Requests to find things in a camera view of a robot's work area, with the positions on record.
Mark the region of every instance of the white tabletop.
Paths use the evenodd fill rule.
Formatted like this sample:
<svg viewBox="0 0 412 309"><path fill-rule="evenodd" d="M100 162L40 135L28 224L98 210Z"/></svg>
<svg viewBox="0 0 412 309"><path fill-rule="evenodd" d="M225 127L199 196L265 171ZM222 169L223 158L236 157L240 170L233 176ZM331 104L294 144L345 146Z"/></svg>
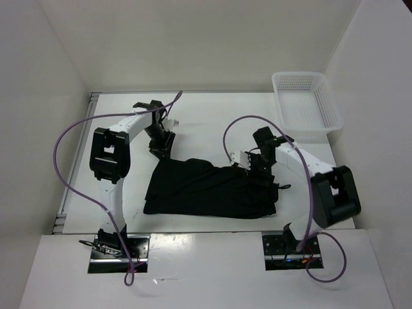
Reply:
<svg viewBox="0 0 412 309"><path fill-rule="evenodd" d="M348 257L340 280L316 283L305 270L265 271L261 233L152 234L146 274L87 274L92 235L43 236L20 309L78 308L392 308L365 230L333 230ZM319 236L323 279L342 254Z"/></svg>
<svg viewBox="0 0 412 309"><path fill-rule="evenodd" d="M129 93L100 95L94 107L94 115L127 113L136 102L160 100L170 102L176 93ZM186 160L201 158L215 166L228 165L223 152L222 135L235 118L243 115L261 115L277 122L277 107L273 93L184 93L173 106L170 117L179 120L175 128L172 158ZM82 151L79 153L71 184L78 190L99 199L98 183L89 169L91 139L97 127L109 127L119 118L93 120L85 131ZM266 122L246 119L238 122L227 135L229 151L248 151L255 147L252 134L266 126ZM225 232L281 230L285 224L308 211L308 189L304 180L292 171L276 164L273 167L275 181L292 187L279 192L277 214L254 220L213 218L170 214L143 214L144 197L158 159L148 151L149 137L139 134L131 143L131 169L124 182L124 216L128 232ZM325 136L300 145L321 160L334 164L328 139ZM97 205L68 193L64 202L67 214L64 234L96 233L100 225L100 209ZM353 220L337 224L333 229L354 229Z"/></svg>

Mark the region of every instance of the white plastic basket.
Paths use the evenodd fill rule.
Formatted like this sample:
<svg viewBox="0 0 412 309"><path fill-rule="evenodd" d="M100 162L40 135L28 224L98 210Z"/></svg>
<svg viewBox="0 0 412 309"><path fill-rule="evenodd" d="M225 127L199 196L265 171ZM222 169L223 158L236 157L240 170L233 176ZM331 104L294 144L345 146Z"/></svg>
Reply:
<svg viewBox="0 0 412 309"><path fill-rule="evenodd" d="M304 135L327 134L343 126L326 76L315 72L272 75L283 129Z"/></svg>

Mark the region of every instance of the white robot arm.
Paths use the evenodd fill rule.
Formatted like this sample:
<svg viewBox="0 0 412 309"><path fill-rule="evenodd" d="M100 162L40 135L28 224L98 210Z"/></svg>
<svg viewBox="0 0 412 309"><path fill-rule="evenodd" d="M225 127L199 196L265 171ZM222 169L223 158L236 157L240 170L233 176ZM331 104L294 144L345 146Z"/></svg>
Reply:
<svg viewBox="0 0 412 309"><path fill-rule="evenodd" d="M161 102L154 100L150 104L137 103L133 106L133 112L162 106ZM97 128L93 134L90 169L98 180L101 202L109 209L124 239L127 238L127 230L122 195L124 178L130 169L129 144L144 130L151 137L149 151L158 158L170 157L175 136L171 129L177 125L177 121L163 118L165 112L166 110L129 116L108 129ZM121 248L115 228L103 210L98 241L100 245L115 250Z"/></svg>
<svg viewBox="0 0 412 309"><path fill-rule="evenodd" d="M309 235L320 232L333 224L356 216L361 211L351 171L346 166L336 167L301 149L292 138L290 145L282 136L275 137L269 127L257 130L253 137L261 154L237 151L230 154L232 164L240 165L254 173L271 174L275 163L291 169L306 179L303 163L296 148L306 161L314 196L314 213ZM283 236L288 245L296 245L304 238L308 215L301 216L284 227Z"/></svg>

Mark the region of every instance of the wire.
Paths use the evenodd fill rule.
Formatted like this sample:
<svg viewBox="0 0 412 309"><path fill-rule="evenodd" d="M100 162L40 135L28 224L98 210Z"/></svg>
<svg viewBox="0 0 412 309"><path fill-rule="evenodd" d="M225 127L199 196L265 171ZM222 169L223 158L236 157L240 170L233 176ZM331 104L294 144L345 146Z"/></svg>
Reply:
<svg viewBox="0 0 412 309"><path fill-rule="evenodd" d="M310 252L310 259L312 259L314 257L314 250L312 249L312 247L310 245L306 245L306 247L308 248L309 252Z"/></svg>
<svg viewBox="0 0 412 309"><path fill-rule="evenodd" d="M309 203L310 203L310 208L309 208L309 217L308 217L308 224L306 226L306 230L304 232L304 236L303 239L299 242L299 244L297 245L297 250L298 251L302 251L302 249L304 248L304 246L306 245L306 242L308 240L309 237L309 232L310 232L310 226L312 224L312 218L314 216L314 193L312 190L312 183L310 181L310 173L309 173L309 169L308 169L308 165L306 164L306 160L304 159L304 156L302 154L302 152L299 150L299 148L296 148L294 143L288 138L288 136L286 134L283 133L283 131L277 126L275 125L272 121L270 121L269 119L266 119L265 117L262 116L256 116L256 115L246 115L246 116L242 116L239 117L235 120L233 120L226 128L224 134L223 134L223 148L225 150L226 156L229 159L229 161L231 162L230 159L230 155L229 152L227 151L227 147L226 147L226 135L227 132L229 131L229 129L238 121L242 120L242 119L246 119L246 118L256 118L256 119L260 119L263 120L265 122L267 122L268 124L270 124L271 126L273 126L276 130L279 131L279 133L281 133L281 135L283 136L283 138L289 143L289 145L291 145L297 155L299 156L299 158L302 161L302 165L303 165L303 169L304 169L304 173L306 175L306 181L308 182L308 188L309 188Z"/></svg>
<svg viewBox="0 0 412 309"><path fill-rule="evenodd" d="M343 276L343 274L345 273L346 267L348 266L348 258L346 257L345 250L343 249L342 245L338 242L338 240L335 238L335 236L332 236L331 234L326 233L326 232L319 232L319 233L316 233L315 235L313 235L312 237L314 237L314 236L316 236L316 235L320 235L320 234L331 237L331 238L333 239L333 241L336 242L336 244L337 244L337 246L339 247L339 249L341 250L342 255L343 255L343 267L342 267L342 270L341 270L341 272L339 273L339 275L337 275L336 277L334 277L334 278L332 278L332 279L319 279L319 278L316 278L316 277L315 277L314 275L312 275L312 274L310 273L310 271L309 271L309 265L310 265L310 263L312 263L312 262L314 262L314 261L316 261L316 260L319 259L319 257L315 257L315 258L309 260L309 261L306 263L306 272L308 273L308 275L309 275L313 280L315 280L315 281L317 281L317 282L321 282L321 283L331 283L331 282L335 282L336 280L339 280L339 279Z"/></svg>
<svg viewBox="0 0 412 309"><path fill-rule="evenodd" d="M167 112L166 112L166 110L164 109L164 110L162 111L162 114L160 115L160 120L159 120L160 125L161 125L162 127L163 127L162 122L163 122L163 120L166 119L166 116L167 116Z"/></svg>
<svg viewBox="0 0 412 309"><path fill-rule="evenodd" d="M164 118L166 118L166 117L169 116L170 111L172 110L172 107L173 107L174 103L176 103L176 101L182 96L182 93L183 93L182 90L179 91L178 94L176 95L176 98L174 98L174 102L168 104L168 105L170 105L170 107L169 107L169 109L167 110L166 116L165 116Z"/></svg>
<svg viewBox="0 0 412 309"><path fill-rule="evenodd" d="M75 123L71 124L70 126L68 126L61 134L60 136L57 138L56 144L54 145L54 149L53 149L53 166L54 166L54 170L56 172L57 177L59 178L59 180L63 183L63 185L69 189L70 191L72 191L73 193L89 200L92 201L93 203L96 203L97 205L99 205L109 216L110 221L112 222L115 230L116 230L116 234L120 240L120 243L122 245L122 248L127 256L127 259L129 260L129 270L126 272L126 275L124 276L124 284L126 286L132 286L133 283L135 282L135 272L134 272L134 263L133 260L131 259L130 253L126 247L126 244L124 243L123 237L120 234L120 230L116 224L116 221L113 217L113 215L110 213L109 209L103 205L102 203L100 203L99 201L95 200L94 198L76 190L75 188L73 188L62 176L62 174L59 171L59 167L57 166L57 150L59 148L59 144L61 142L61 140L63 139L64 135L67 134L67 132L69 132L71 129L73 129L75 126L82 124L83 122L92 120L92 119L98 119L98 118L106 118L106 117L127 117L127 116L134 116L134 115L141 115L141 114L147 114L147 113L153 113L155 111L160 111L162 109L165 109L168 106L172 106L174 103L176 103L176 101L182 96L183 91L179 91L178 94L175 96L175 98L173 99L172 102L166 104L165 106L162 106L160 108L155 108L155 109L150 109L147 111L141 111L138 113L117 113L117 114L104 114L104 115L96 115L96 116L91 116L91 117L87 117L85 119L81 119L76 121ZM127 282L127 277L128 275L131 274L131 280L130 282Z"/></svg>
<svg viewBox="0 0 412 309"><path fill-rule="evenodd" d="M292 186L292 185L290 185L290 184L288 184L288 185L281 185L281 186L278 187L278 189L285 190L285 189L289 189L291 186Z"/></svg>
<svg viewBox="0 0 412 309"><path fill-rule="evenodd" d="M314 208L315 208L315 205L314 205L314 193L313 193L313 190L312 190L312 183L311 183L311 181L310 181L310 173L309 173L309 169L308 169L308 166L307 166L307 164L306 164L306 160L304 159L304 156L303 156L302 152L299 150L299 148L295 147L295 145L294 145L293 142L287 137L287 135L285 135L285 134L283 133L283 131L282 131L277 125L275 125L272 121L270 121L269 119L266 119L265 117L256 116L256 115L246 115L246 116L239 117L239 118L233 120L233 121L227 126L227 128L226 128L226 130L225 130L225 132L224 132L224 134L223 134L223 149L225 150L225 153L226 153L227 158L228 158L229 161L231 162L230 155L229 155L229 152L227 151L227 147L226 147L226 135L227 135L227 132L229 131L229 129L230 129L236 122L238 122L238 121L240 121L240 120L242 120L242 119L246 119L246 118L260 119L260 120L263 120L263 121L267 122L267 123L270 124L271 126L273 126L276 130L279 131L279 133L283 136L283 138L295 149L297 155L298 155L299 158L301 159L302 165L303 165L303 169L304 169L304 173L305 173L305 175L306 175L306 181L308 182L310 208L309 208L308 224L307 224L307 226L306 226L306 230L305 230L305 232L304 232L303 239L299 242L299 244L297 245L297 248L296 248L296 249L297 249L298 251L302 251L303 248L305 247L306 242L308 241L308 239L310 239L310 238L312 238L312 237L314 237L314 236L316 236L316 235L323 234L323 235L327 235L327 236L331 237L331 238L334 240L334 242L336 242L336 244L337 244L338 247L340 248L340 250L341 250L341 252L342 252L342 255L343 255L343 268L342 268L341 273L340 273L338 276L336 276L335 278L328 279L328 280L323 280L323 279L318 279L318 278L316 278L314 275L312 275L312 274L309 272L309 265L310 265L310 263L312 263L312 262L315 261L316 259L311 259L310 261L308 261L308 262L306 263L306 272L308 273L308 275L309 275L313 280L318 281L318 282L321 282L321 283L331 283L331 282L334 282L334 281L340 279L340 278L343 276L343 274L345 273L346 265L347 265L347 263L348 263L347 258L346 258L346 253L345 253L342 245L338 242L338 240L337 240L334 236L332 236L331 234L329 234L329 233L326 233L326 232L318 232L318 233L315 233L314 235L309 236L310 226L311 226L311 224L312 224L312 218L313 218L313 216L314 216ZM286 257L287 257L287 253L285 254L285 258L283 259L283 262L286 261Z"/></svg>
<svg viewBox="0 0 412 309"><path fill-rule="evenodd" d="M288 254L289 254L289 251L288 251L288 249L286 248L286 250L285 250L285 256L284 256L284 258L283 258L283 260L282 260L282 267L285 267L285 262L286 262L286 258L288 257Z"/></svg>
<svg viewBox="0 0 412 309"><path fill-rule="evenodd" d="M249 152L251 153L252 151L258 150L258 149L259 149L259 147L255 147L255 148L252 148L251 150L249 150Z"/></svg>

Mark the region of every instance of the black garment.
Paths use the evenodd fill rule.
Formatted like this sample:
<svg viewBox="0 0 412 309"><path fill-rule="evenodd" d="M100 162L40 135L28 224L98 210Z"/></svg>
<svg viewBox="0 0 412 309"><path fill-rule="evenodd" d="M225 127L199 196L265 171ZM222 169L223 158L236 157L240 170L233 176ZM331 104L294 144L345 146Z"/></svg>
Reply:
<svg viewBox="0 0 412 309"><path fill-rule="evenodd" d="M145 214L189 214L254 219L276 213L278 184L238 167L161 159L146 194Z"/></svg>

